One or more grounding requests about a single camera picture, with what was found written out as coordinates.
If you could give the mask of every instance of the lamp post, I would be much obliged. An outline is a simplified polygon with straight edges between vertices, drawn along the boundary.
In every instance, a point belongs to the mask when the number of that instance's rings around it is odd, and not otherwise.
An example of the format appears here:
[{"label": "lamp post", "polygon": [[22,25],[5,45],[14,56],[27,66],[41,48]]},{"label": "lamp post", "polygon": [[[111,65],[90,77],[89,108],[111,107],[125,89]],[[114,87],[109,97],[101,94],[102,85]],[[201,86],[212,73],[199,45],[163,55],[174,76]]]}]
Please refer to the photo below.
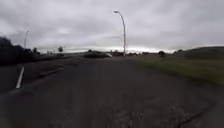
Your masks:
[{"label": "lamp post", "polygon": [[29,33],[29,30],[26,31],[26,35],[24,37],[24,48],[26,48],[26,41],[27,41],[28,33]]},{"label": "lamp post", "polygon": [[123,46],[123,48],[124,48],[124,56],[125,56],[125,54],[126,54],[126,27],[125,27],[124,17],[119,11],[114,11],[114,13],[120,15],[122,23],[123,23],[123,27],[124,27],[124,46]]}]

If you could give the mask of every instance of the overcast sky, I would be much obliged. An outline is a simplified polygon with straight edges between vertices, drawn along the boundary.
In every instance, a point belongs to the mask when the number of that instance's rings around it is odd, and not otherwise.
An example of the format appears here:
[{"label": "overcast sky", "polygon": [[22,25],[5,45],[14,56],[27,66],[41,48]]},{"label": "overcast sky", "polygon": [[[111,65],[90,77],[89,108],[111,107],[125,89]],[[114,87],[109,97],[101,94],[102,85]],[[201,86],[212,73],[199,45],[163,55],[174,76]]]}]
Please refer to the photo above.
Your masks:
[{"label": "overcast sky", "polygon": [[176,50],[224,45],[223,0],[0,0],[0,35],[53,49]]}]

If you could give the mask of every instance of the grass median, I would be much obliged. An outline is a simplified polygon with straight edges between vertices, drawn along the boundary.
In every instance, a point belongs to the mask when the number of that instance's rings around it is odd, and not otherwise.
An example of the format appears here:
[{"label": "grass median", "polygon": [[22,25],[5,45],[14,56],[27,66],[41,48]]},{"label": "grass median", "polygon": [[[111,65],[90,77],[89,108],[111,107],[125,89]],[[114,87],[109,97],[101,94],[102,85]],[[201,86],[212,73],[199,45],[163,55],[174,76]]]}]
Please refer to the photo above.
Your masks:
[{"label": "grass median", "polygon": [[224,60],[187,60],[180,58],[141,58],[148,68],[224,85]]}]

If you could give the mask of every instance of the cloudy sky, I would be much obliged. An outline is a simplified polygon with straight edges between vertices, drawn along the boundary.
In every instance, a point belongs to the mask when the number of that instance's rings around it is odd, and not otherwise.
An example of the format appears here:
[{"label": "cloudy sky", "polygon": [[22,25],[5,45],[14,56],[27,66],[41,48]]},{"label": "cloudy sky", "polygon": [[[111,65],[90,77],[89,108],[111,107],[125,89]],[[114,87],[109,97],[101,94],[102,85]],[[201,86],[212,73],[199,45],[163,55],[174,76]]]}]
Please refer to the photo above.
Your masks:
[{"label": "cloudy sky", "polygon": [[0,35],[55,49],[167,50],[224,45],[223,0],[0,0]]}]

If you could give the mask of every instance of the grass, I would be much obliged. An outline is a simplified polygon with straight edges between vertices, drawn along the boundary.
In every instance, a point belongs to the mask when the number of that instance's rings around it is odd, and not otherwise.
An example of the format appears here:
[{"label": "grass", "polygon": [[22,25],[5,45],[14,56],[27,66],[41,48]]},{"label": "grass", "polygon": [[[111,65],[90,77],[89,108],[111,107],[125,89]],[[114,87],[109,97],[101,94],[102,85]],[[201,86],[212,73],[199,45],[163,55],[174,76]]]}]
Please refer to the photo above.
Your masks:
[{"label": "grass", "polygon": [[224,85],[224,60],[187,60],[181,58],[141,58],[148,68]]}]

